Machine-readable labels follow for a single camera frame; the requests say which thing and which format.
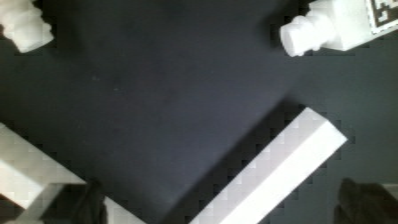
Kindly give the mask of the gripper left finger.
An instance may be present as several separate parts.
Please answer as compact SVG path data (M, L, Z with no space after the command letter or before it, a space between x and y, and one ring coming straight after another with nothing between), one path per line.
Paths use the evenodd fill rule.
M47 224L109 224L98 183L65 186L47 210Z

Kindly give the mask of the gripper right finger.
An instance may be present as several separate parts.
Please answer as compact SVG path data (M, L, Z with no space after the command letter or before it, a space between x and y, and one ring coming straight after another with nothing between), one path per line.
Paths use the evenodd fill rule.
M333 224L398 224L398 184L344 179Z

